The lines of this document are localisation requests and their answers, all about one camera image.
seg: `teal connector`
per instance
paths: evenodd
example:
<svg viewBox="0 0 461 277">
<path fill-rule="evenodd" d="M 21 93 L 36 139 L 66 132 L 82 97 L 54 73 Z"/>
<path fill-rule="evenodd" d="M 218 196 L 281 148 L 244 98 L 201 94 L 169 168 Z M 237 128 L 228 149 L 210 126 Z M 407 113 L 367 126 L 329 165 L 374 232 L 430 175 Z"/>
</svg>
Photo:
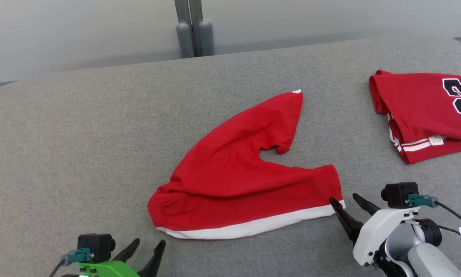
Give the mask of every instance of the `teal connector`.
<svg viewBox="0 0 461 277">
<path fill-rule="evenodd" d="M 405 203 L 410 206 L 428 206 L 438 207 L 436 201 L 439 199 L 435 196 L 428 196 L 426 194 L 408 194 L 408 199 Z"/>
<path fill-rule="evenodd" d="M 76 262 L 86 262 L 93 258 L 93 254 L 90 253 L 90 248 L 76 249 L 69 251 L 68 254 L 61 256 L 60 259 L 64 259 L 65 262 L 62 266 L 66 267 Z"/>
</svg>

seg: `green bracket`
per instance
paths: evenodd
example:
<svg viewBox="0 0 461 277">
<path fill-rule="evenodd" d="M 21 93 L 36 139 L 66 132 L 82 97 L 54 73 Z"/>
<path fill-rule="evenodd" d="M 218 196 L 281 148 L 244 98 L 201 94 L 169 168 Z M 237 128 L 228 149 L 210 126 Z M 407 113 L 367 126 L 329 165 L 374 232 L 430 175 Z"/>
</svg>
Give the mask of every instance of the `green bracket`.
<svg viewBox="0 0 461 277">
<path fill-rule="evenodd" d="M 98 264 L 78 263 L 78 265 L 81 269 L 85 268 L 85 271 L 81 273 L 83 276 L 140 277 L 121 261 L 105 261 Z"/>
</svg>

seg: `white stripe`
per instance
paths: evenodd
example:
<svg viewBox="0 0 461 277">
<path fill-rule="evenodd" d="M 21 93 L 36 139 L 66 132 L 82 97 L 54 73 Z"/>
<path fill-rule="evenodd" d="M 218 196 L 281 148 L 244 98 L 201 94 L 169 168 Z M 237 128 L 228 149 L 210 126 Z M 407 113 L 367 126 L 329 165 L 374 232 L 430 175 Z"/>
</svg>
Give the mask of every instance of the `white stripe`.
<svg viewBox="0 0 461 277">
<path fill-rule="evenodd" d="M 428 141 L 429 141 L 429 139 L 423 138 L 423 139 L 421 139 L 421 140 L 417 140 L 416 142 L 407 142 L 406 144 L 401 144 L 401 145 L 402 145 L 402 146 L 405 146 L 405 145 L 414 145 L 414 144 L 419 144 L 419 143 L 421 143 L 421 142 L 428 142 Z"/>
<path fill-rule="evenodd" d="M 412 147 L 403 147 L 403 150 L 405 152 L 413 152 L 413 151 L 424 149 L 424 148 L 427 148 L 427 147 L 430 147 L 430 146 L 431 146 L 430 142 L 424 142 L 422 144 L 414 145 Z"/>
<path fill-rule="evenodd" d="M 390 127 L 388 127 L 388 129 L 389 129 L 389 139 L 390 139 L 394 144 L 396 144 L 396 140 L 395 140 L 395 137 L 394 137 L 394 135 L 393 135 L 393 130 L 391 130 Z"/>
<path fill-rule="evenodd" d="M 340 200 L 343 208 L 346 207 L 345 201 Z M 192 231 L 173 231 L 164 227 L 157 227 L 157 230 L 167 233 L 175 238 L 195 239 L 195 240 L 229 240 L 250 235 L 260 234 L 266 231 L 278 229 L 290 224 L 294 224 L 307 219 L 316 219 L 318 217 L 329 216 L 335 211 L 331 205 L 313 207 L 309 209 L 296 210 L 287 212 L 264 219 L 256 219 L 245 223 L 229 225 L 221 228 L 201 229 Z"/>
<path fill-rule="evenodd" d="M 393 131 L 391 130 L 391 128 L 389 127 L 389 138 L 390 140 L 394 143 L 394 147 L 396 147 L 396 149 L 398 150 L 398 152 L 401 152 L 401 145 L 399 145 L 399 140 L 397 138 L 394 137 L 393 135 Z"/>
</svg>

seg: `red t-shirt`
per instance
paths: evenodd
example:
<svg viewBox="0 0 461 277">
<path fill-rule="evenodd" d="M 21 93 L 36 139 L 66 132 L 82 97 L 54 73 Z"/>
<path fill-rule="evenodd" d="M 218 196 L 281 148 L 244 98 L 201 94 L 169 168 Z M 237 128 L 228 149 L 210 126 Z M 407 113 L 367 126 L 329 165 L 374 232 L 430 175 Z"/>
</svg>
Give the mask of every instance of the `red t-shirt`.
<svg viewBox="0 0 461 277">
<path fill-rule="evenodd" d="M 461 76 L 439 73 L 370 77 L 377 113 L 387 114 L 390 139 L 408 164 L 461 152 Z"/>
</svg>

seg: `gray couch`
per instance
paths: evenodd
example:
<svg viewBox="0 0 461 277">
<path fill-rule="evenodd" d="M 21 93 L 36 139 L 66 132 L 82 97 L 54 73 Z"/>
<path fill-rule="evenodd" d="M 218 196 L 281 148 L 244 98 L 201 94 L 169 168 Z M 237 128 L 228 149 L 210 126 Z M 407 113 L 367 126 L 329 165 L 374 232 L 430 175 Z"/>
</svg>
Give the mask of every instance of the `gray couch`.
<svg viewBox="0 0 461 277">
<path fill-rule="evenodd" d="M 179 240 L 156 231 L 146 210 L 186 152 L 206 133 L 274 95 L 302 89 L 290 152 L 262 158 L 305 168 L 333 164 L 347 211 L 369 216 L 357 192 L 386 207 L 385 184 L 416 181 L 461 213 L 461 153 L 406 165 L 375 114 L 368 78 L 376 70 L 461 74 L 461 45 L 449 38 L 375 38 L 288 49 L 97 68 L 0 88 L 0 277 L 47 276 L 84 233 L 111 233 L 117 253 L 141 269 L 167 241 L 159 276 L 383 276 L 359 266 L 334 216 L 253 237 Z M 452 228 L 442 208 L 422 208 Z M 461 270 L 461 238 L 440 249 Z M 57 276 L 76 273 L 72 265 Z"/>
</svg>

